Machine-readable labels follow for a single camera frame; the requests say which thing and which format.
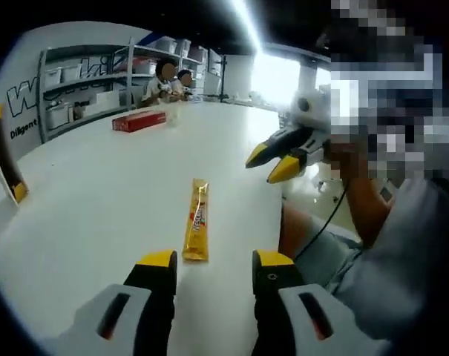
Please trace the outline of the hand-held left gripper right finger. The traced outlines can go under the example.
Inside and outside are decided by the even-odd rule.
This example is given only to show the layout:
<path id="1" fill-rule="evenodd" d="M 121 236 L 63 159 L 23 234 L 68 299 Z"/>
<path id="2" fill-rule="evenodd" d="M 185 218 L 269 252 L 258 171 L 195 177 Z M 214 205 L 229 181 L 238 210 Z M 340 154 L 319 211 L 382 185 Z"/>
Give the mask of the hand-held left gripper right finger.
<path id="1" fill-rule="evenodd" d="M 354 314 L 318 284 L 305 284 L 276 251 L 252 253 L 258 337 L 253 355 L 375 355 L 376 342 Z"/>

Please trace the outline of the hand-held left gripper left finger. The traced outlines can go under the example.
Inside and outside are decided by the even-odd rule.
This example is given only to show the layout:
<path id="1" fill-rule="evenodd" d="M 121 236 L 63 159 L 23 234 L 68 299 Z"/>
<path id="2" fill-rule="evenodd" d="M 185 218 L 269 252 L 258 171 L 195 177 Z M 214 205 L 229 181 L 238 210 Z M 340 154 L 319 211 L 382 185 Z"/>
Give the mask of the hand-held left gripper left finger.
<path id="1" fill-rule="evenodd" d="M 111 284 L 80 307 L 60 335 L 61 355 L 166 355 L 174 319 L 177 252 L 137 261 L 122 284 Z"/>

